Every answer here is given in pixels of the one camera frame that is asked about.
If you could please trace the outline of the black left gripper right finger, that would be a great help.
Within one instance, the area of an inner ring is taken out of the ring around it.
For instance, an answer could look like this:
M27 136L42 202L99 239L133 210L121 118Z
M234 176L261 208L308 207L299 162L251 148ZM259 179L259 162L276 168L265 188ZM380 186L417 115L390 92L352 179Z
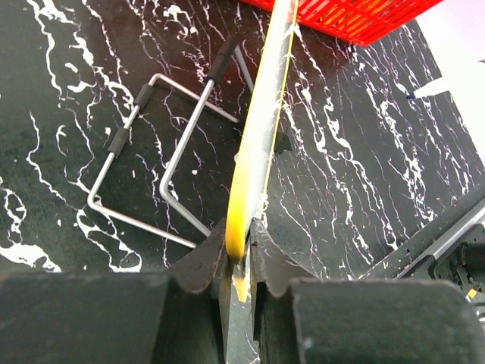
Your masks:
M263 363L482 363L484 330L451 284L322 281L256 219L249 231L253 337Z

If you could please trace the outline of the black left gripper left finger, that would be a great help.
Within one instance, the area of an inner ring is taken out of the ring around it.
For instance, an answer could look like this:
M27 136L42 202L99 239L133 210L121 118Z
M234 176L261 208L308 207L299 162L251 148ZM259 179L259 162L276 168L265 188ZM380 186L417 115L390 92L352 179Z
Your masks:
M223 363L223 222L169 269L1 277L3 363Z

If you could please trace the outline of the white board yellow frame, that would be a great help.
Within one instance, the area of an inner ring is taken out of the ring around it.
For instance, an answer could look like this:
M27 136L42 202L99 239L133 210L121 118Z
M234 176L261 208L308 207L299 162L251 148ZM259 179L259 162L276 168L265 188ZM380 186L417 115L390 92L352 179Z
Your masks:
M297 1L274 3L230 188L225 247L242 303L249 293L247 238L267 199L298 6Z

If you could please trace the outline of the white marker blue cap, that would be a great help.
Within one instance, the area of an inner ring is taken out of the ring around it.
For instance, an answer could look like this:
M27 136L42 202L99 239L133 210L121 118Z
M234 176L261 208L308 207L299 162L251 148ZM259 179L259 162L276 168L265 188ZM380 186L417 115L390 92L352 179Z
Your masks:
M419 99L429 96L435 96L440 93L449 91L452 81L449 77L440 77L426 83L424 86L416 89L406 96L407 100Z

